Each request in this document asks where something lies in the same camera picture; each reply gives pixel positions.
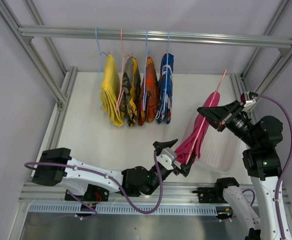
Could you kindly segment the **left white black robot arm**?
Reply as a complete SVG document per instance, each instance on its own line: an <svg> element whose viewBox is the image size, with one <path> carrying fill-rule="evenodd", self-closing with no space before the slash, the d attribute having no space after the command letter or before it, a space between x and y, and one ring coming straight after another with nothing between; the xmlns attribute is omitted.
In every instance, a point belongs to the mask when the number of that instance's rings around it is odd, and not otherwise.
<svg viewBox="0 0 292 240"><path fill-rule="evenodd" d="M170 174L187 177L195 158L179 163L171 149L176 140L154 142L155 164L151 169L135 166L110 170L86 164L71 156L65 147L44 150L33 166L32 183L53 187L60 185L83 201L96 201L95 191L117 193L129 197L151 195Z"/></svg>

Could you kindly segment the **pink trousers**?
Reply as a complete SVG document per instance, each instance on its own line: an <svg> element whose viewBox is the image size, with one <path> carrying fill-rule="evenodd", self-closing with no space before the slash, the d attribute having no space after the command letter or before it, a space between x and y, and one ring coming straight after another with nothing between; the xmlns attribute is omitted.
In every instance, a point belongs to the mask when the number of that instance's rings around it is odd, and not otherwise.
<svg viewBox="0 0 292 240"><path fill-rule="evenodd" d="M193 156L200 158L201 146L209 126L208 121L201 114L198 114L192 133L175 150L176 160L179 163L186 164Z"/></svg>

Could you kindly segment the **white plastic basket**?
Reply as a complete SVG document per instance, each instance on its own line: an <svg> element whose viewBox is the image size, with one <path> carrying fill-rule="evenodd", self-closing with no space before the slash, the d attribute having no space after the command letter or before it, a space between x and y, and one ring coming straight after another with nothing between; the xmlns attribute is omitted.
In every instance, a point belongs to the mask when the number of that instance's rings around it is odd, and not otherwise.
<svg viewBox="0 0 292 240"><path fill-rule="evenodd" d="M218 132L209 127L200 148L200 158L195 165L227 175L236 163L239 152L240 139L230 130Z"/></svg>

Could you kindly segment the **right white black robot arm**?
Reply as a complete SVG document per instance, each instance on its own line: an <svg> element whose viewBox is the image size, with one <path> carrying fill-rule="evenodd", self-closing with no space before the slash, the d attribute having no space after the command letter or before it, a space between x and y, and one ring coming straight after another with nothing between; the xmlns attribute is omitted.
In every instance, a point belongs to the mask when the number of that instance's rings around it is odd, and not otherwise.
<svg viewBox="0 0 292 240"><path fill-rule="evenodd" d="M240 221L247 240L291 240L282 195L280 176L283 174L276 146L283 140L283 124L274 116L264 116L252 124L239 101L216 107L199 107L197 111L217 131L231 131L248 149L243 163L257 197L259 213L244 199L233 177L219 178L214 198L227 202Z"/></svg>

